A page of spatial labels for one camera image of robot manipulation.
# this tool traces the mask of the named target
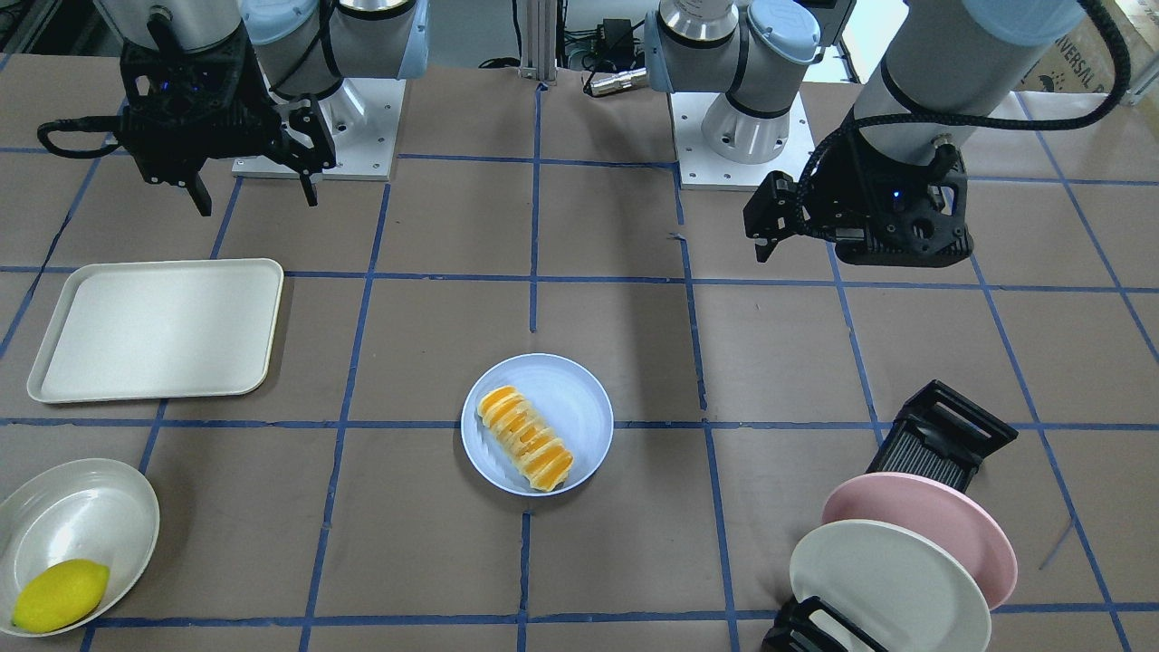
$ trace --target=plastic tray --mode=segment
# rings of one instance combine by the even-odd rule
[[[282,265],[89,264],[68,276],[28,378],[41,403],[242,395],[269,371]]]

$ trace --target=blue tape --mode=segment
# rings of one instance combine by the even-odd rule
[[[238,177],[233,182],[233,192],[229,195],[229,203],[225,206],[225,214],[221,217],[221,227],[218,228],[218,235],[213,240],[213,250],[210,251],[210,257],[217,259],[221,254],[221,242],[225,241],[225,232],[229,228],[229,219],[233,217],[233,207],[238,205],[238,195],[241,193],[241,182],[242,177]]]
[[[527,652],[527,594],[531,588],[531,510],[523,513],[519,532],[519,613],[516,617],[516,650]]]
[[[566,613],[527,618],[531,624],[546,623],[657,623],[681,621],[724,621],[724,611],[629,611],[624,614]]]
[[[80,640],[80,652],[88,652],[93,649],[93,637],[96,636],[96,624],[85,625],[85,638]]]
[[[99,629],[160,629],[160,628],[293,628],[305,624],[304,617],[257,617],[257,618],[134,618],[101,617],[93,621]]]
[[[531,283],[529,287],[527,330],[535,332],[539,317],[539,190],[542,167],[542,130],[544,130],[544,91],[548,86],[540,82],[535,86],[535,134],[534,156],[532,157],[531,181]]]
[[[28,306],[32,305],[32,295],[36,294],[36,287],[41,284],[41,278],[44,276],[44,270],[49,266],[49,261],[52,259],[52,254],[57,250],[57,244],[60,242],[60,236],[64,234],[65,228],[72,222],[73,217],[76,214],[76,208],[80,207],[81,199],[85,198],[85,192],[88,190],[89,184],[93,182],[93,177],[96,175],[96,166],[101,163],[101,159],[94,159],[92,164],[88,166],[88,171],[85,174],[83,181],[80,183],[80,189],[76,190],[76,195],[73,197],[72,204],[68,206],[68,212],[65,213],[64,221],[60,222],[60,228],[52,236],[52,242],[49,244],[49,251],[44,254],[44,262],[37,268],[36,277],[32,278],[32,283],[28,286],[28,291],[24,292],[24,298],[20,301],[20,307],[16,308],[16,314],[13,315],[12,321],[8,323],[8,331],[5,334],[3,339],[0,340],[0,360],[3,360],[5,354],[8,352],[8,347],[12,345],[12,339],[16,336],[16,329],[20,328],[20,322],[24,318],[24,313],[28,312]]]
[[[398,625],[513,625],[516,616],[490,614],[418,616],[315,616],[312,627],[398,627]]]
[[[1030,411],[1030,418],[1035,422],[1035,424],[1038,424],[1041,423],[1038,409],[1034,404],[1034,397],[1030,396],[1030,388],[1026,382],[1026,375],[1022,373],[1022,366],[1019,364],[1018,357],[1014,354],[1014,347],[1011,345],[1009,337],[1006,334],[1006,325],[1003,323],[1003,317],[998,313],[998,303],[994,301],[993,292],[986,283],[985,276],[982,273],[982,266],[978,264],[977,257],[970,256],[970,263],[974,265],[974,273],[978,277],[978,284],[982,285],[982,292],[986,296],[986,305],[990,307],[994,325],[998,329],[998,336],[1003,342],[1003,347],[1006,350],[1006,356],[1014,371],[1014,378],[1018,380],[1022,398],[1026,401],[1027,409]],[[1107,589],[1107,583],[1102,577],[1102,572],[1099,570],[1099,562],[1095,559],[1094,550],[1091,549],[1091,542],[1086,537],[1086,530],[1083,528],[1083,522],[1078,517],[1078,512],[1074,510],[1073,501],[1071,501],[1071,495],[1070,490],[1066,488],[1066,481],[1063,478],[1062,469],[1058,468],[1054,449],[1051,449],[1050,441],[1047,439],[1047,431],[1042,427],[1036,428],[1036,431],[1038,432],[1038,439],[1042,442],[1042,447],[1047,453],[1047,460],[1050,462],[1050,469],[1055,474],[1055,482],[1058,484],[1058,490],[1063,495],[1063,503],[1066,504],[1066,511],[1074,525],[1074,534],[1078,535],[1079,542],[1083,544],[1083,552],[1087,557],[1087,563],[1091,566],[1091,571],[1094,573],[1094,579],[1099,585],[1099,591],[1102,594],[1103,602],[1108,607],[1110,620],[1115,625],[1115,631],[1118,633],[1118,639],[1123,645],[1123,651],[1131,652],[1131,645],[1127,640],[1127,632],[1123,630],[1123,624],[1118,620],[1118,614],[1115,613],[1110,592]]]
[[[845,315],[845,328],[850,330],[850,346],[853,349],[853,362],[858,367],[858,379],[861,380],[861,395],[865,397],[866,408],[869,409],[869,422],[873,423],[873,435],[877,439],[877,446],[885,441],[882,435],[881,425],[877,420],[877,409],[873,403],[873,390],[869,389],[869,375],[866,373],[866,364],[861,358],[861,345],[858,343],[858,331],[853,328],[853,312],[850,309],[850,299],[845,295],[845,281],[841,280],[841,269],[837,264],[837,252],[833,246],[826,243],[829,251],[829,265],[833,269],[833,283],[837,286],[837,298],[841,301],[841,313]]]
[[[713,488],[713,514],[716,518],[716,547],[721,557],[721,580],[724,589],[724,620],[728,621],[732,652],[741,652],[741,635],[736,627],[736,602],[732,598],[732,567],[728,555],[728,533],[724,529],[724,503],[721,499],[720,469],[716,466],[716,442],[713,430],[705,426],[705,452],[708,455],[708,479]]]
[[[525,156],[473,156],[469,154],[399,154],[400,159],[416,159],[427,161],[475,161],[475,162],[519,162],[530,163],[534,159]]]
[[[169,400],[163,398],[156,405],[156,416],[153,417],[153,427],[150,428],[148,440],[145,441],[145,450],[141,452],[141,461],[137,470],[141,474],[148,470],[148,463],[153,459],[153,447],[156,446],[156,437],[161,433],[161,420],[165,419],[165,410],[169,405]]]

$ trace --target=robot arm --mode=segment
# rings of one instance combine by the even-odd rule
[[[124,41],[126,105],[118,116],[42,124],[38,139],[67,157],[125,147],[146,182],[185,188],[205,215],[212,200],[198,173],[211,157],[264,155],[297,173],[316,205],[312,178],[336,160],[320,102],[345,75],[418,76],[427,67],[427,0],[246,0],[241,10],[238,0],[96,3]],[[260,57],[284,103],[270,97]],[[111,131],[116,141],[65,149],[52,141],[58,131]]]
[[[701,123],[713,151],[741,163],[780,154],[793,100],[822,44],[809,10],[792,0],[743,9],[731,0],[664,0],[644,24],[654,89],[720,93]]]
[[[1116,83],[1100,108],[1064,120],[984,117],[1084,13],[1115,61]],[[1125,44],[1098,0],[912,0],[845,123],[818,144],[800,181],[773,171],[745,206],[757,258],[806,234],[833,241],[838,257],[853,264],[964,259],[974,242],[961,146],[975,129],[1086,126],[1118,103],[1129,79]]]

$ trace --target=metal pole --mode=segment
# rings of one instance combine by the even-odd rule
[[[527,46],[519,74],[555,85],[555,29],[559,0],[526,0]]]
[[[1159,52],[1156,52],[1147,65],[1143,66],[1138,73],[1135,75],[1135,83],[1127,89],[1127,95],[1123,96],[1123,103],[1134,107],[1143,101],[1143,96],[1154,87],[1156,81],[1159,81]]]

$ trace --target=yellow lemon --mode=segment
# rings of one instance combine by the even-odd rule
[[[61,562],[20,592],[12,624],[32,633],[71,625],[96,608],[108,585],[108,566],[88,559]]]

